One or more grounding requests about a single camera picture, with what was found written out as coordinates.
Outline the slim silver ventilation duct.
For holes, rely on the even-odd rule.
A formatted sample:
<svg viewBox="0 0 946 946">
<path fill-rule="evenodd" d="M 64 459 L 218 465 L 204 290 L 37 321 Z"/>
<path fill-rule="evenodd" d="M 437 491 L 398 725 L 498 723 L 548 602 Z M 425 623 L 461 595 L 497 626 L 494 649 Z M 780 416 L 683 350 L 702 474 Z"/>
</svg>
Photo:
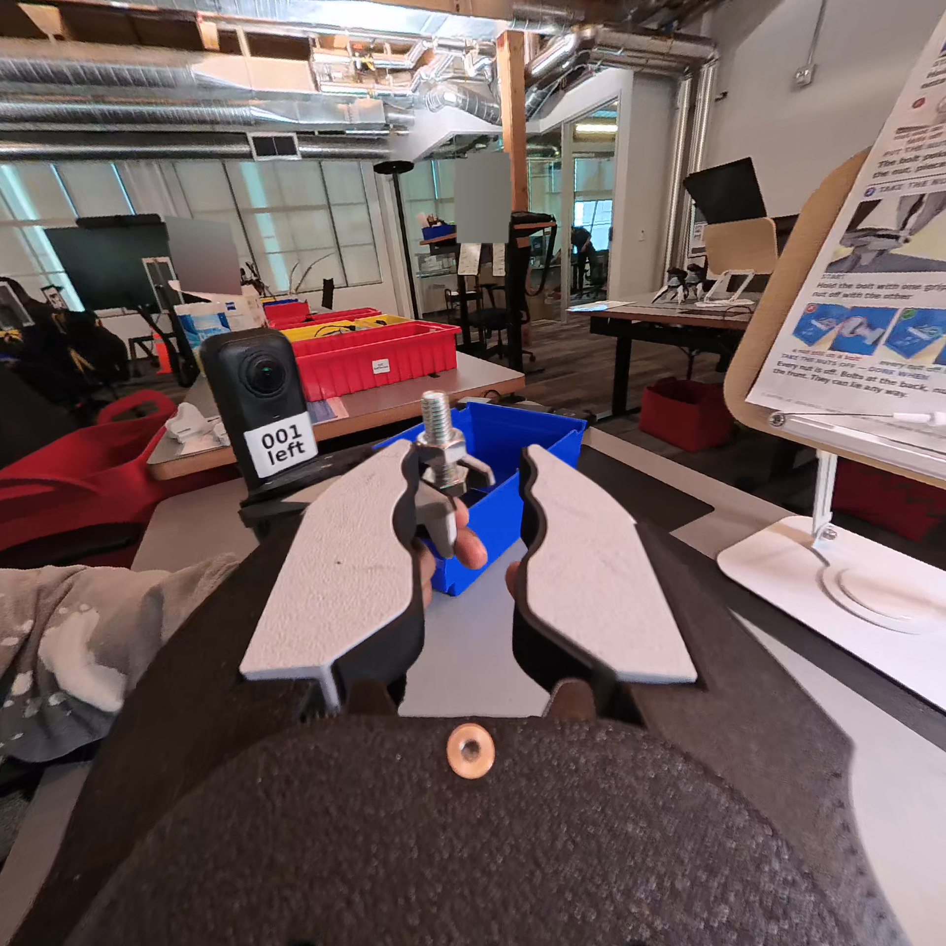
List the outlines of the slim silver ventilation duct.
<svg viewBox="0 0 946 946">
<path fill-rule="evenodd" d="M 248 160 L 245 133 L 28 132 L 1 133 L 5 161 Z M 391 147 L 382 138 L 296 134 L 302 159 L 383 160 Z"/>
</svg>

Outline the printed instruction poster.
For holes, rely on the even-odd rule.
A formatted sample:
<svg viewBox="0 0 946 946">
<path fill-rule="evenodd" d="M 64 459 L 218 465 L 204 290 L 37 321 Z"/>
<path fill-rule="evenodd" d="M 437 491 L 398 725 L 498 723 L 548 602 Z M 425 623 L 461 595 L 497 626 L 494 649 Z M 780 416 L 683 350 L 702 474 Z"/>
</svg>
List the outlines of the printed instruction poster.
<svg viewBox="0 0 946 946">
<path fill-rule="evenodd" d="M 914 66 L 748 401 L 944 454 L 945 26 Z"/>
</svg>

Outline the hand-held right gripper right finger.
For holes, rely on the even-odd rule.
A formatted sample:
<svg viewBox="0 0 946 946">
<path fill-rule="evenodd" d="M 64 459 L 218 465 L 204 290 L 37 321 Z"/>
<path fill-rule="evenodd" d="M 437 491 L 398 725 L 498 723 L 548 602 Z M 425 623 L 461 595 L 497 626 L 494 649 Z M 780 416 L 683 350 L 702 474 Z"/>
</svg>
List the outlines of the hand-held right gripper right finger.
<svg viewBox="0 0 946 946">
<path fill-rule="evenodd" d="M 540 685 L 694 684 L 698 675 L 637 522 L 539 445 L 522 453 L 514 655 Z"/>
</svg>

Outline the wooden desk black legs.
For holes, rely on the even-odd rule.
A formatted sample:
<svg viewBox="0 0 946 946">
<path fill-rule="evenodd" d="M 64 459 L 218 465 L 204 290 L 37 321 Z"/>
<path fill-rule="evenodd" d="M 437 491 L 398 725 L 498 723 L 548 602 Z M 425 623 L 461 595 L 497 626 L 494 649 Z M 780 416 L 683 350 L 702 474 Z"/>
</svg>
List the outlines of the wooden desk black legs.
<svg viewBox="0 0 946 946">
<path fill-rule="evenodd" d="M 674 347 L 687 358 L 685 379 L 693 380 L 694 362 L 701 355 L 718 358 L 717 373 L 724 374 L 753 318 L 746 304 L 724 303 L 720 310 L 702 310 L 693 304 L 658 305 L 650 302 L 601 301 L 572 305 L 569 316 L 588 319 L 591 336 L 616 340 L 611 408 L 589 416 L 593 423 L 638 415 L 629 407 L 633 344 L 643 341 Z"/>
</svg>

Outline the silver hex bolt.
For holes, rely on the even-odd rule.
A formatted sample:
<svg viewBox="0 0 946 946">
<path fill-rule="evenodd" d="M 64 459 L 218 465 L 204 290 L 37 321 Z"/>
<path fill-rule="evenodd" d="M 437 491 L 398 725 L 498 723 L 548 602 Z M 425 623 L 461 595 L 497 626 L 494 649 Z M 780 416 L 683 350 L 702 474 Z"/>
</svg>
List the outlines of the silver hex bolt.
<svg viewBox="0 0 946 946">
<path fill-rule="evenodd" d="M 423 430 L 432 441 L 445 439 L 454 426 L 453 409 L 446 393 L 430 390 L 421 397 Z M 433 488 L 455 499 L 468 491 L 462 462 L 456 465 L 427 466 L 421 463 L 421 477 Z"/>
</svg>

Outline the blue plastic bin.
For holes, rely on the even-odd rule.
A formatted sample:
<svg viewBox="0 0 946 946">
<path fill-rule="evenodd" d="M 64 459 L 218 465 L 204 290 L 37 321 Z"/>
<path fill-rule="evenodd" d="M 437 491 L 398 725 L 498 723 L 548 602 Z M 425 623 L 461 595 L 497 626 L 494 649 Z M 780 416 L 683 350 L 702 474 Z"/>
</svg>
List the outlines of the blue plastic bin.
<svg viewBox="0 0 946 946">
<path fill-rule="evenodd" d="M 521 539 L 522 452 L 539 445 L 576 468 L 587 425 L 550 412 L 481 403 L 453 409 L 453 421 L 465 437 L 469 453 L 487 463 L 496 479 L 491 489 L 471 489 L 462 498 L 469 508 L 469 527 L 481 541 L 491 564 Z"/>
</svg>

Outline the white tablet stand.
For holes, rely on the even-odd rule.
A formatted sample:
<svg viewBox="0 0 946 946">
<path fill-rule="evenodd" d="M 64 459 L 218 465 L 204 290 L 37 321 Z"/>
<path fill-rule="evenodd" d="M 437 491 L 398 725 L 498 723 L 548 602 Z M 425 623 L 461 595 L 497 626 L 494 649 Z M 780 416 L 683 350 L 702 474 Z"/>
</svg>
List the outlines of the white tablet stand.
<svg viewBox="0 0 946 946">
<path fill-rule="evenodd" d="M 753 269 L 728 269 L 702 295 L 697 305 L 705 309 L 724 309 L 739 304 L 755 276 L 756 273 Z"/>
</svg>

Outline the silver hex nut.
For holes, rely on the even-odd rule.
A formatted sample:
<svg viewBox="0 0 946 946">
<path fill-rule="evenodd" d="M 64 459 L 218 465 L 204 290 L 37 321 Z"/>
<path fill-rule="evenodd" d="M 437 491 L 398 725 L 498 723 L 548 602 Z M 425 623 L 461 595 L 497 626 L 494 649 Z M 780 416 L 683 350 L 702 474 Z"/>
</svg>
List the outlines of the silver hex nut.
<svg viewBox="0 0 946 946">
<path fill-rule="evenodd" d="M 453 428 L 445 439 L 435 442 L 421 432 L 415 441 L 419 462 L 427 466 L 456 465 L 468 454 L 466 442 L 462 430 Z"/>
</svg>

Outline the white stand rod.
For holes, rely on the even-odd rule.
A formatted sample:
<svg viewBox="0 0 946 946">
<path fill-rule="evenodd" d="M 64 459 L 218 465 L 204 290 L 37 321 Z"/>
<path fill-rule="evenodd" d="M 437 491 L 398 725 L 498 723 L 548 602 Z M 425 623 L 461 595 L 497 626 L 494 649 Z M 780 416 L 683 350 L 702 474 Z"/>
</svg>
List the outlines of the white stand rod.
<svg viewBox="0 0 946 946">
<path fill-rule="evenodd" d="M 838 456 L 826 451 L 818 451 L 816 457 L 818 469 L 812 502 L 810 549 L 820 553 L 826 543 L 836 539 L 833 504 Z"/>
</svg>

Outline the red box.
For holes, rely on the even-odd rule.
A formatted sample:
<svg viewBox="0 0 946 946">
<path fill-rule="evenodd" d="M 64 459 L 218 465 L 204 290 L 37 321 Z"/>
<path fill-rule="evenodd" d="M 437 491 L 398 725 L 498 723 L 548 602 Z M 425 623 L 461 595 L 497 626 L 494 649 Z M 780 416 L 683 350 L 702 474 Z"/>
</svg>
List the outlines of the red box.
<svg viewBox="0 0 946 946">
<path fill-rule="evenodd" d="M 644 388 L 640 430 L 688 453 L 728 444 L 736 432 L 721 383 L 667 377 Z"/>
<path fill-rule="evenodd" d="M 833 509 L 909 541 L 944 525 L 945 491 L 925 482 L 839 459 Z"/>
</svg>

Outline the blue white wipes canister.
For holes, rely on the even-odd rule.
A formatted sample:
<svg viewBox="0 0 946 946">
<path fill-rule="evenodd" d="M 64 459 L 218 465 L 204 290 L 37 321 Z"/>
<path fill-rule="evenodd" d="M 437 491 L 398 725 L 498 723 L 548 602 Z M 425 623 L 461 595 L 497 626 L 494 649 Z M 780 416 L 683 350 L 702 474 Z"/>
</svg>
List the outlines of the blue white wipes canister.
<svg viewBox="0 0 946 946">
<path fill-rule="evenodd" d="M 185 307 L 177 310 L 177 316 L 187 345 L 192 352 L 197 352 L 207 338 L 227 335 L 231 331 L 228 316 L 212 304 L 209 310 L 197 307 L 198 311 L 192 311 L 193 307 L 185 311 Z"/>
</svg>

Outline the black jacket yellow print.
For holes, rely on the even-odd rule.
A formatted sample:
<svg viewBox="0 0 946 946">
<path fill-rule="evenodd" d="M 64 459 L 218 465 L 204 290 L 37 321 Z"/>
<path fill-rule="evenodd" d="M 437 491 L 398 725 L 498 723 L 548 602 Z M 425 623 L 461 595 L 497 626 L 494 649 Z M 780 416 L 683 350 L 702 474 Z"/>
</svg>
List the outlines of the black jacket yellow print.
<svg viewBox="0 0 946 946">
<path fill-rule="evenodd" d="M 3 313 L 10 313 L 14 296 L 32 320 L 3 329 L 3 361 L 42 398 L 79 414 L 103 406 L 95 393 L 130 380 L 123 341 L 95 314 L 57 310 L 28 296 L 12 277 L 3 277 L 3 287 Z"/>
</svg>

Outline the black silver desk tools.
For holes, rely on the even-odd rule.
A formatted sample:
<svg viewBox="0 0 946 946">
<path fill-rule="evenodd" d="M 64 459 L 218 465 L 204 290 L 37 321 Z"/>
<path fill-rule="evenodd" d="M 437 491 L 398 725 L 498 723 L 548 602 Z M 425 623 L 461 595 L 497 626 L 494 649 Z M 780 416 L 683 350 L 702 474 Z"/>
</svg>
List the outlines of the black silver desk tools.
<svg viewBox="0 0 946 946">
<path fill-rule="evenodd" d="M 706 266 L 698 264 L 692 264 L 686 269 L 669 268 L 666 284 L 655 295 L 652 304 L 694 304 L 703 301 L 706 295 L 706 274 Z"/>
</svg>

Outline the yellow plastic bin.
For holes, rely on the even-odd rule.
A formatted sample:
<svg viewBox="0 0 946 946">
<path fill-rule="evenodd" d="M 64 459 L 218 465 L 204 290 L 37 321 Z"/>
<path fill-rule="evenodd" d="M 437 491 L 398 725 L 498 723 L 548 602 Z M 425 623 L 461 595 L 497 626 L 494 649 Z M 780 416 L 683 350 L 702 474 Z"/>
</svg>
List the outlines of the yellow plastic bin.
<svg viewBox="0 0 946 946">
<path fill-rule="evenodd" d="M 353 318 L 336 318 L 326 322 L 310 322 L 283 328 L 280 331 L 292 344 L 311 339 L 323 339 L 331 336 L 346 336 L 374 328 L 388 328 L 400 325 L 412 325 L 415 319 L 383 313 L 356 313 Z"/>
</svg>

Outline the white tissue box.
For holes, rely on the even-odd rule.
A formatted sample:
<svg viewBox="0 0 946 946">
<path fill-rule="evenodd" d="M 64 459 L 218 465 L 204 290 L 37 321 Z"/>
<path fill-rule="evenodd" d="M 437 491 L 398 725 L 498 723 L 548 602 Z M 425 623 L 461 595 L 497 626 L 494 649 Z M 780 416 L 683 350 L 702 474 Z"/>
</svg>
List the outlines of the white tissue box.
<svg viewBox="0 0 946 946">
<path fill-rule="evenodd" d="M 254 285 L 244 285 L 240 293 L 185 292 L 185 301 L 174 310 L 180 321 L 185 316 L 223 316 L 231 331 L 267 328 L 262 296 Z"/>
</svg>

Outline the black wall screen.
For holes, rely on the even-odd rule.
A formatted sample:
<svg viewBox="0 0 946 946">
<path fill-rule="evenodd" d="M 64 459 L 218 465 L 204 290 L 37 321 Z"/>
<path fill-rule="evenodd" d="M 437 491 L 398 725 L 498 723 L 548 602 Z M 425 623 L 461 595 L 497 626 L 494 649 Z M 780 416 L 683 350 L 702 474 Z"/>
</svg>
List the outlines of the black wall screen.
<svg viewBox="0 0 946 946">
<path fill-rule="evenodd" d="M 43 232 L 87 311 L 158 312 L 143 259 L 170 256 L 159 215 L 88 216 Z"/>
</svg>

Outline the small wooden board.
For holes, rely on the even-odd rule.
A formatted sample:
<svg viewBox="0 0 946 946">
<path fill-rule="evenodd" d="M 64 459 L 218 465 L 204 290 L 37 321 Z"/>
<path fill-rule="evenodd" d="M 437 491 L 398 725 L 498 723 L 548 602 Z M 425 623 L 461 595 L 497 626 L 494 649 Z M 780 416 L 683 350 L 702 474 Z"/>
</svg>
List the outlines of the small wooden board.
<svg viewBox="0 0 946 946">
<path fill-rule="evenodd" d="M 722 276 L 730 270 L 771 276 L 777 266 L 777 229 L 772 218 L 707 223 L 703 240 L 710 276 Z"/>
</svg>

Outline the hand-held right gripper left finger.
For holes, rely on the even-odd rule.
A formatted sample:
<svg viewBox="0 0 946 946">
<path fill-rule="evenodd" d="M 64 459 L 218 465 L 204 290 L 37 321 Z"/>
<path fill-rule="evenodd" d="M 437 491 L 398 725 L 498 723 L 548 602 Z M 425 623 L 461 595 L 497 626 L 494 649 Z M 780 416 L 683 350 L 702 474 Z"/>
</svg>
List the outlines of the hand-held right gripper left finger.
<svg viewBox="0 0 946 946">
<path fill-rule="evenodd" d="M 338 711 L 354 683 L 407 676 L 424 645 L 418 482 L 416 448 L 397 441 L 309 505 L 240 662 L 244 679 L 313 680 L 325 709 Z"/>
</svg>

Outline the black standing desk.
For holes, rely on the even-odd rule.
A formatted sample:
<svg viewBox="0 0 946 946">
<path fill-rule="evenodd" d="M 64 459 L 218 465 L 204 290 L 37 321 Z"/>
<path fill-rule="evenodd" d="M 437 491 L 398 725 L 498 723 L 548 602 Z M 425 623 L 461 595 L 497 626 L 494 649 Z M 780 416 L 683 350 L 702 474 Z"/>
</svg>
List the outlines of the black standing desk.
<svg viewBox="0 0 946 946">
<path fill-rule="evenodd" d="M 531 321 L 528 300 L 541 296 L 546 290 L 550 267 L 559 234 L 559 224 L 550 214 L 516 211 L 512 215 L 508 241 L 500 245 L 505 250 L 505 275 L 501 288 L 505 304 L 470 309 L 468 276 L 460 269 L 463 246 L 457 241 L 456 228 L 452 227 L 441 236 L 424 240 L 433 256 L 452 255 L 456 264 L 459 325 L 461 339 L 459 349 L 479 359 L 497 358 L 513 371 L 522 372 L 525 358 L 535 356 L 526 350 L 524 331 Z M 531 286 L 531 261 L 533 242 L 543 234 L 545 256 L 540 268 L 540 279 Z"/>
</svg>

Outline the small black panel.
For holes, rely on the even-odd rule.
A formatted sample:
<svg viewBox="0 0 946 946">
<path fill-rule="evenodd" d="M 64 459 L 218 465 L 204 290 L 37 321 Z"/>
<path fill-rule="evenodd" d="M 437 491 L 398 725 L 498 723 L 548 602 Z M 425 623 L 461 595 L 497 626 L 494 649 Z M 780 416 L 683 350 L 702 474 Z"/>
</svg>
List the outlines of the small black panel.
<svg viewBox="0 0 946 946">
<path fill-rule="evenodd" d="M 709 225 L 768 218 L 751 158 L 693 172 L 683 187 Z"/>
</svg>

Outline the wooden support post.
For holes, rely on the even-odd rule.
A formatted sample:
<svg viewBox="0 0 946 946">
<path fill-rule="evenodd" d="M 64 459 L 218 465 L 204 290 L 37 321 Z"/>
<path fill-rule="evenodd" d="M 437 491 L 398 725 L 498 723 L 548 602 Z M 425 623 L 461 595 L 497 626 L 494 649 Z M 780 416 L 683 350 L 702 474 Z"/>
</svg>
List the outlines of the wooden support post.
<svg viewBox="0 0 946 946">
<path fill-rule="evenodd" d="M 513 211 L 528 211 L 525 109 L 525 35 L 504 32 L 497 41 L 504 150 L 512 165 Z"/>
</svg>

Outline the person's left forearm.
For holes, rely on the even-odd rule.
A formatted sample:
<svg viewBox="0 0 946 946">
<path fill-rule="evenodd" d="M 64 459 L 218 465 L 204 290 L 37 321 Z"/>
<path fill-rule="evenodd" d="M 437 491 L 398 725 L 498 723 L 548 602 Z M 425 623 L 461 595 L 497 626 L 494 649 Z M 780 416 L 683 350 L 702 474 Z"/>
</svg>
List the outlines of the person's left forearm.
<svg viewBox="0 0 946 946">
<path fill-rule="evenodd" d="M 45 764 L 105 738 L 159 650 L 234 571 L 1 570 L 1 758 Z"/>
</svg>

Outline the black rectangular device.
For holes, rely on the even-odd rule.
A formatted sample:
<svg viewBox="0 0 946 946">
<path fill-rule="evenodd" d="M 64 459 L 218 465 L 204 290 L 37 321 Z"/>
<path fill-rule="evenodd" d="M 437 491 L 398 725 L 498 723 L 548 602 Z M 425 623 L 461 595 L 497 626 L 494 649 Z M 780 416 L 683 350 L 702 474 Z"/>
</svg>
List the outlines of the black rectangular device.
<svg viewBox="0 0 946 946">
<path fill-rule="evenodd" d="M 490 399 L 485 397 L 466 397 L 462 398 L 456 402 L 457 409 L 464 409 L 473 404 L 481 404 L 488 407 L 503 407 L 503 408 L 513 408 L 517 410 L 527 410 L 536 414 L 550 415 L 561 418 L 568 418 L 570 420 L 587 423 L 589 415 L 587 411 L 575 411 L 571 409 L 566 408 L 552 408 L 550 406 L 543 406 L 535 401 L 531 400 L 514 400 L 510 398 L 506 399 Z"/>
</svg>

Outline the white charging dock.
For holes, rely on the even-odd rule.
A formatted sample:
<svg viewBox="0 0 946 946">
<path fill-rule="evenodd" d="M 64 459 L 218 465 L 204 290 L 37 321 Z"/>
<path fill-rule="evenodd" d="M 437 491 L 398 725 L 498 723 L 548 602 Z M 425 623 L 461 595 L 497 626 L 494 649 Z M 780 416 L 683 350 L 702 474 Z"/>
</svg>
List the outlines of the white charging dock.
<svg viewBox="0 0 946 946">
<path fill-rule="evenodd" d="M 229 437 L 219 416 L 207 418 L 189 403 L 179 404 L 177 411 L 165 423 L 165 429 L 171 439 L 182 445 L 207 437 L 216 444 L 229 444 Z"/>
</svg>

